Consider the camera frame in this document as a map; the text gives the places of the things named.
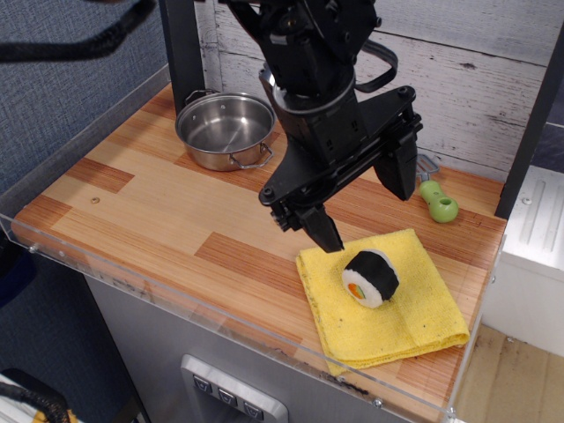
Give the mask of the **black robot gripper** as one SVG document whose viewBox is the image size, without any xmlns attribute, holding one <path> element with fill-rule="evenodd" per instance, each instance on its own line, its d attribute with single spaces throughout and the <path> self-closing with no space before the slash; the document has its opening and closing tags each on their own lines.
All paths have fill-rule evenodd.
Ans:
<svg viewBox="0 0 564 423">
<path fill-rule="evenodd" d="M 413 87 L 360 101 L 345 77 L 334 95 L 316 99 L 279 88 L 269 68 L 260 80 L 287 137 L 286 155 L 259 194 L 282 230 L 305 231 L 325 253 L 343 250 L 324 204 L 369 168 L 397 198 L 411 197 L 422 127 Z"/>
</svg>

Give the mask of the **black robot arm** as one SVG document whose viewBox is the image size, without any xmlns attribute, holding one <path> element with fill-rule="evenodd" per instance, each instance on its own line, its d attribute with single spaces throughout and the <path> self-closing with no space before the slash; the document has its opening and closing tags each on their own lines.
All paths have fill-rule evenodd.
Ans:
<svg viewBox="0 0 564 423">
<path fill-rule="evenodd" d="M 286 154 L 259 198 L 283 230 L 324 251 L 343 247 L 325 202 L 373 168 L 406 200 L 415 189 L 413 88 L 384 92 L 397 57 L 371 41 L 371 1 L 232 1 L 229 9 L 265 58 L 261 83 L 286 134 Z"/>
</svg>

